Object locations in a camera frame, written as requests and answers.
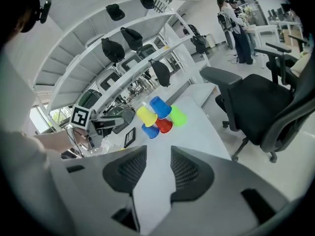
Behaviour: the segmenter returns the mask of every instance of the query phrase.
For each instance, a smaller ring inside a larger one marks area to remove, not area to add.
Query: red cup
[[[159,119],[158,118],[156,121],[156,125],[158,126],[158,128],[160,129],[162,134],[167,133],[173,127],[173,123],[171,121],[169,121],[168,119]]]

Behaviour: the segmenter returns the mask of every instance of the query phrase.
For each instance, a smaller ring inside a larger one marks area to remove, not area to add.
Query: backpack
[[[154,9],[154,1],[153,0],[140,0],[143,7],[146,9]]]
[[[162,87],[168,87],[170,85],[169,79],[171,77],[171,74],[167,66],[160,61],[155,61],[154,59],[149,60],[149,62],[157,76],[160,85]]]
[[[106,11],[112,20],[118,21],[125,17],[125,13],[119,9],[118,4],[111,4],[106,7]]]
[[[236,26],[234,21],[228,19],[224,11],[218,13],[218,21],[223,31],[232,30],[232,28]]]
[[[113,63],[118,63],[125,57],[124,48],[121,44],[109,40],[109,38],[102,38],[102,49],[105,56]]]
[[[192,43],[196,47],[196,52],[199,54],[203,54],[207,52],[206,41],[203,36],[193,36]]]
[[[140,33],[133,29],[124,27],[121,27],[120,31],[130,49],[137,51],[140,47],[142,47],[142,36]]]

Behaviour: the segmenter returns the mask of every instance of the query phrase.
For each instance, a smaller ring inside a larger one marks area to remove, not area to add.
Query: blue cup
[[[150,101],[150,105],[159,119],[166,118],[172,111],[172,108],[168,106],[160,97],[156,96]]]
[[[150,139],[157,137],[159,134],[159,128],[155,126],[146,127],[145,124],[142,124],[142,130],[150,137]]]

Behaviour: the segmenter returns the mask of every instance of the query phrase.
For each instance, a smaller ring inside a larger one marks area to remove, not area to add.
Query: black backpack
[[[118,4],[111,4],[106,7],[107,13],[112,20],[118,21],[125,17],[125,13],[119,9]]]
[[[154,9],[154,1],[153,0],[140,0],[143,7],[146,9]]]
[[[130,49],[137,51],[142,46],[142,36],[133,29],[121,27],[120,29]]]
[[[153,59],[149,60],[156,76],[158,79],[158,82],[162,87],[168,87],[170,85],[169,79],[171,77],[171,74],[167,68],[166,65],[164,65],[160,61],[155,61]]]
[[[203,54],[207,52],[206,41],[202,36],[194,36],[192,37],[192,43],[196,47],[196,52],[199,54]]]
[[[109,38],[102,38],[102,49],[105,56],[113,63],[118,63],[125,57],[124,48],[121,44],[109,40]]]

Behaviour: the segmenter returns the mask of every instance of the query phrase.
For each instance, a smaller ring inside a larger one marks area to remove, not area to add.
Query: green cup
[[[187,115],[185,115],[180,109],[174,105],[171,106],[172,111],[170,113],[170,118],[175,126],[183,126],[187,121]]]

